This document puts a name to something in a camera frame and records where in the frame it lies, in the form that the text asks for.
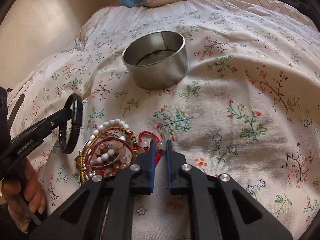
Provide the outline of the floral bed cloth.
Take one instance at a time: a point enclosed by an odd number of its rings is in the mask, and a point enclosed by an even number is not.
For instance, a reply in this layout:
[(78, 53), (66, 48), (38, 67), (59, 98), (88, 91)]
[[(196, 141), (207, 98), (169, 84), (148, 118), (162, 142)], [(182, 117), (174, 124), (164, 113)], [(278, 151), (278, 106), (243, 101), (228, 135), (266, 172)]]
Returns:
[[(169, 30), (185, 39), (190, 69), (176, 85), (139, 88), (121, 56)], [(319, 31), (298, 11), (249, 5), (101, 9), (79, 47), (51, 56), (9, 95), (24, 103), (13, 133), (79, 93), (78, 148), (103, 125), (150, 131), (203, 173), (230, 174), (299, 239), (319, 211)]]

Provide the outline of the white striped duvet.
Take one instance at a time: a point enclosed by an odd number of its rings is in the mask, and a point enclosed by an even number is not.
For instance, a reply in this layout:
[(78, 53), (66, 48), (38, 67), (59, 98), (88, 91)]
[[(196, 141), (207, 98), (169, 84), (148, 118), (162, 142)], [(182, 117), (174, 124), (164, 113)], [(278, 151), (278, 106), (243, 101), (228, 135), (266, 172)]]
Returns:
[[(189, 72), (169, 88), (141, 89), (122, 53), (138, 38), (166, 30), (185, 38)], [(213, 132), (252, 140), (319, 135), (319, 32), (277, 0), (106, 7), (81, 28), (75, 48), (43, 60), (9, 94), (11, 106), (25, 95), (12, 135), (63, 107), (72, 93), (83, 99), (83, 137), (116, 118), (172, 139)]]

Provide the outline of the round silver metal tin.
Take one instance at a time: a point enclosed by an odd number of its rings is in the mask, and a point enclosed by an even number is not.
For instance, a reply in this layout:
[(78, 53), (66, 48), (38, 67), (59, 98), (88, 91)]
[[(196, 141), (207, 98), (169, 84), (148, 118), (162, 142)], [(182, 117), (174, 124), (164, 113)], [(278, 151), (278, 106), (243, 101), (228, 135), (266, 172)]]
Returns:
[(122, 61), (139, 88), (160, 90), (179, 83), (189, 71), (185, 38), (174, 31), (157, 31), (133, 41)]

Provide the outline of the black jacket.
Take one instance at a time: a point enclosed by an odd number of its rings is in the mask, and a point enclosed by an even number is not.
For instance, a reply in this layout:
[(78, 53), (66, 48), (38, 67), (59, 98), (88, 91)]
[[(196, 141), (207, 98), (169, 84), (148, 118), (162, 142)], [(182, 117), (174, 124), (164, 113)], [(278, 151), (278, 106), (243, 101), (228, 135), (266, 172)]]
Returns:
[(317, 20), (313, 10), (308, 5), (306, 0), (279, 0), (279, 1), (296, 8), (300, 13), (302, 13), (305, 16), (308, 16), (308, 18), (310, 18), (312, 22), (315, 24), (317, 29), (319, 29), (319, 21)]

